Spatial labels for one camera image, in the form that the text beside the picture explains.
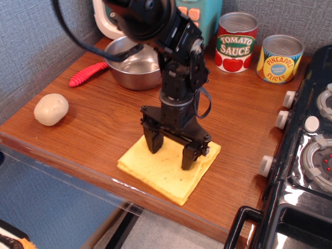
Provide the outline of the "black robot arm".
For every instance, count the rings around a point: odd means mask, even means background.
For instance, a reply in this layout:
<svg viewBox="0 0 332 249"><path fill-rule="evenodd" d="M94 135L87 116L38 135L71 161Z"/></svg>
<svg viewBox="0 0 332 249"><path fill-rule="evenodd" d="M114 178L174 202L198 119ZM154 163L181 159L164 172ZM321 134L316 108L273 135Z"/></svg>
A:
<svg viewBox="0 0 332 249"><path fill-rule="evenodd" d="M162 86L160 107L142 106L144 136L156 153L168 137L183 145L182 169L209 152L211 136L198 123L200 95L209 70L201 31L175 1L106 1L118 28L132 41L158 55Z"/></svg>

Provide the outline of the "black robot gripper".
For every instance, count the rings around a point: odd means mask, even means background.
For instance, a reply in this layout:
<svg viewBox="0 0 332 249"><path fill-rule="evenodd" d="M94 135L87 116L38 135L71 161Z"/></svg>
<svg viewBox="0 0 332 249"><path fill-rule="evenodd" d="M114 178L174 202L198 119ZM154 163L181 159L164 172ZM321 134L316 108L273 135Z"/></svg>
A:
<svg viewBox="0 0 332 249"><path fill-rule="evenodd" d="M141 124L148 149L155 154L162 147L164 136L182 144L183 170L190 170L200 156L210 152L212 137L197 121L199 99L194 97L183 103L162 100L160 107L141 107Z"/></svg>

